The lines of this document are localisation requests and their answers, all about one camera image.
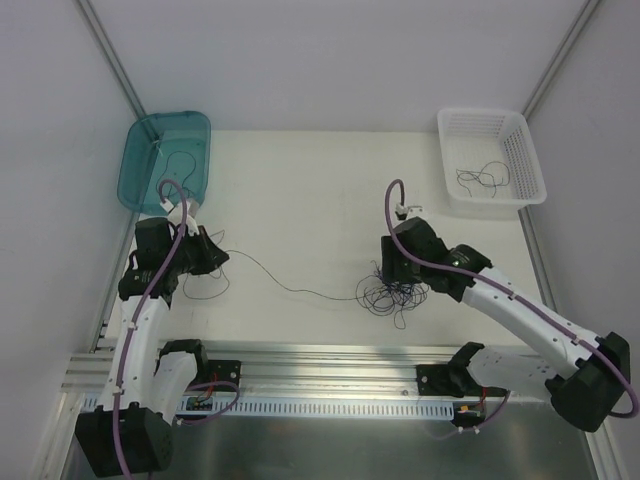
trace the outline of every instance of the teal plastic bin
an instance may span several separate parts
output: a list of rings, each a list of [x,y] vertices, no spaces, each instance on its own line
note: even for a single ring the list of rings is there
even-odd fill
[[[182,186],[187,198],[204,202],[209,181],[211,122],[199,112],[148,115],[129,129],[120,166],[118,199],[134,212],[165,215],[158,185],[165,178]],[[164,195],[180,195],[171,185]]]

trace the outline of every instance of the white mesh basket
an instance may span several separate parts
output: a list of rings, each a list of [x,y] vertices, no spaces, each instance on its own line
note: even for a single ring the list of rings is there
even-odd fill
[[[438,112],[438,130],[449,202],[456,212],[511,217],[547,198],[529,127],[519,113],[447,108]]]

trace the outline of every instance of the white wall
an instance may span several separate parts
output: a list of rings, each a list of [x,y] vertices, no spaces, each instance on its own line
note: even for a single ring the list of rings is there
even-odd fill
[[[639,27],[637,0],[603,2],[531,121],[549,193],[534,220],[560,308],[631,343],[638,390]],[[640,420],[612,423],[628,470],[640,471]]]
[[[149,111],[215,130],[435,130],[521,110],[584,0],[97,0]]]
[[[70,0],[0,4],[0,478],[25,478],[93,328],[133,122]]]

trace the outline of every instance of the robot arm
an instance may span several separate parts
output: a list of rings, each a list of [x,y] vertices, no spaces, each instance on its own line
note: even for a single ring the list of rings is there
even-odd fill
[[[406,209],[402,208],[396,214],[405,221],[393,228],[395,239],[382,238],[385,281],[426,283],[434,291],[446,293],[496,320],[542,357],[507,355],[469,343],[453,357],[444,378],[429,379],[431,386],[444,395],[458,397],[473,387],[502,387],[550,401],[556,412],[575,427],[597,430],[625,388],[592,350],[610,360],[628,381],[628,343],[615,333],[601,338],[569,322],[520,293],[509,278],[473,248],[459,245],[448,249],[425,220],[418,216],[407,219]],[[421,262],[408,258],[396,240],[409,256]],[[437,264],[438,268],[424,264]],[[536,311],[560,324],[574,340]]]
[[[192,203],[188,210],[193,214]],[[116,418],[119,418],[120,442],[129,471],[166,469],[172,456],[171,424],[178,402],[194,380],[207,382],[211,377],[200,340],[169,342],[156,361],[160,328],[169,316],[179,275],[207,274],[229,259],[192,215],[186,219],[188,233],[142,304],[137,321],[133,322],[144,293],[174,245],[177,230],[170,220],[175,218],[169,213],[167,218],[149,218],[136,224],[137,250],[118,284],[123,324],[115,360],[96,409],[78,416],[76,438],[98,477],[123,473],[114,447]],[[122,361],[123,351],[128,352],[126,362]],[[116,386],[117,378],[122,379],[120,386]]]

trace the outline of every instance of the cable clip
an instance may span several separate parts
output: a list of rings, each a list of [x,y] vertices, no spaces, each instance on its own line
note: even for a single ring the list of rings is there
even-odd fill
[[[164,209],[165,212],[167,213],[171,213],[171,210],[173,210],[175,208],[175,206],[173,205],[173,203],[171,203],[169,201],[169,199],[165,198],[163,201],[160,202],[160,206]]]
[[[409,207],[405,207],[400,202],[396,203],[396,217],[398,220],[406,220],[409,215]]]

